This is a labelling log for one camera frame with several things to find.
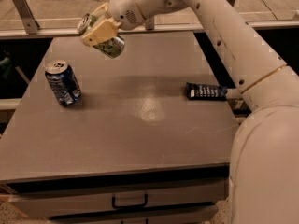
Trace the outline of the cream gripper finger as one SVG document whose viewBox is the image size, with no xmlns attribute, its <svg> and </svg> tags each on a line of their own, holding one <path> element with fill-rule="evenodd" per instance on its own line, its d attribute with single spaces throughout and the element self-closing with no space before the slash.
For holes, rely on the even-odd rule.
<svg viewBox="0 0 299 224">
<path fill-rule="evenodd" d="M 118 34 L 121 23 L 113 18 L 97 21 L 91 29 L 80 36 L 86 46 L 95 46 L 104 43 Z"/>
<path fill-rule="evenodd" d="M 93 15 L 99 19 L 101 17 L 109 18 L 108 3 L 104 3 L 93 11 Z"/>
</svg>

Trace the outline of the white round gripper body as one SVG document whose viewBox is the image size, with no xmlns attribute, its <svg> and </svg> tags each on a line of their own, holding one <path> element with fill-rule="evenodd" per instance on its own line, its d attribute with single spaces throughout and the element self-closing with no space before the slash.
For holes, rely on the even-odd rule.
<svg viewBox="0 0 299 224">
<path fill-rule="evenodd" d="M 145 22 L 135 0 L 110 0 L 108 12 L 125 31 L 131 31 Z"/>
</svg>

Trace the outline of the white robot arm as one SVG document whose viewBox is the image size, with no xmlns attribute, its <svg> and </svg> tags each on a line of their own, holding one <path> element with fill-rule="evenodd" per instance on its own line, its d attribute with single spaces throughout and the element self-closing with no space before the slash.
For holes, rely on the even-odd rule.
<svg viewBox="0 0 299 224">
<path fill-rule="evenodd" d="M 117 56 L 119 30 L 192 9 L 251 113 L 233 142 L 232 224 L 299 224 L 299 76 L 226 0 L 110 0 L 82 19 L 82 42 Z"/>
</svg>

